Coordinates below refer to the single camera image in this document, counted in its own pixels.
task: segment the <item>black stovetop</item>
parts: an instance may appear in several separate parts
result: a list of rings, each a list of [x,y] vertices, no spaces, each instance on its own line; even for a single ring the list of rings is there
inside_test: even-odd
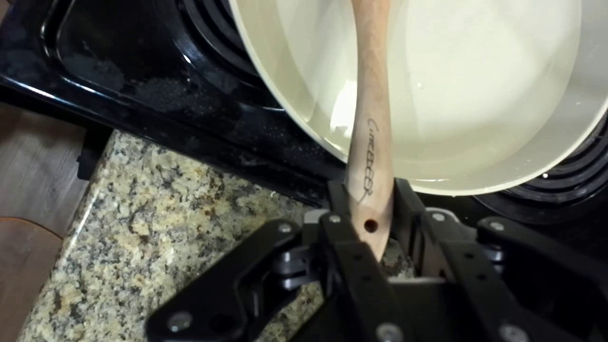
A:
[[[0,99],[130,132],[307,204],[324,206],[345,171],[274,101],[227,0],[14,0]],[[608,261],[607,132],[523,187],[424,202],[470,225],[498,213]]]

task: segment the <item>white ceramic pan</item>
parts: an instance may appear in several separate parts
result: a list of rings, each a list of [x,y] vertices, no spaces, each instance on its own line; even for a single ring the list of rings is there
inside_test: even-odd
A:
[[[291,118],[348,158],[358,92],[350,0],[232,0],[248,52]],[[487,194],[565,160],[608,97],[605,0],[394,0],[396,177]]]

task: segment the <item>speckled countertop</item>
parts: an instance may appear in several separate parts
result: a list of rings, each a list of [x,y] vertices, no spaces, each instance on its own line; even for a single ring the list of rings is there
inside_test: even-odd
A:
[[[145,320],[270,219],[307,208],[244,179],[115,133],[42,289],[23,342],[145,341]],[[322,304],[305,295],[261,341],[286,341]]]

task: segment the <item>wooden spoon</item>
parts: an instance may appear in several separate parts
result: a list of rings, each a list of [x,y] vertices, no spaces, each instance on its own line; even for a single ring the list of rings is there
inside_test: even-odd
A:
[[[381,261],[394,209],[394,151],[388,92],[390,0],[352,0],[358,27],[358,111],[346,190],[352,225]]]

